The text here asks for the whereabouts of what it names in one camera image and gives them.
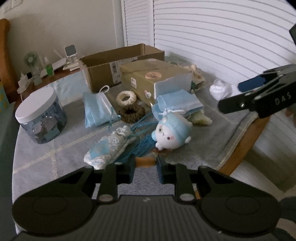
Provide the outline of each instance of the white drawstring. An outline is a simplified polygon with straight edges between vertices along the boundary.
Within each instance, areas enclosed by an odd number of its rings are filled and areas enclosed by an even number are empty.
[[[159,113],[160,115],[166,115],[167,113],[174,113],[174,112],[179,112],[180,114],[186,114],[186,111],[185,110],[172,110],[172,109],[166,109],[164,110],[163,113]]]

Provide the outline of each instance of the white jar lid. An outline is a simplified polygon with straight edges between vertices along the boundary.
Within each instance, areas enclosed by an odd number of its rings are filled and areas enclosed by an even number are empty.
[[[57,94],[52,87],[36,90],[17,108],[15,118],[20,124],[28,123],[42,115],[56,98]]]

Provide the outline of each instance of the brown yarn ring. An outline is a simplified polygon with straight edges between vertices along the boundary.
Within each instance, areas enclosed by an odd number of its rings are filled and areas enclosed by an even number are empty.
[[[124,123],[133,124],[145,116],[145,108],[138,104],[132,104],[119,108],[119,115]]]

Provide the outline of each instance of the jar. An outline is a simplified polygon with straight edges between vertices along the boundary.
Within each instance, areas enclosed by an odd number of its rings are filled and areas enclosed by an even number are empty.
[[[17,108],[15,117],[31,139],[43,144],[61,133],[67,117],[52,87],[30,94]]]

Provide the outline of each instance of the surgical mask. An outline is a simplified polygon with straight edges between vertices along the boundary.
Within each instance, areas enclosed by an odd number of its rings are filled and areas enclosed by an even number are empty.
[[[106,122],[112,123],[119,118],[105,95],[109,89],[109,86],[106,85],[101,88],[99,93],[83,93],[86,128],[100,126]]]

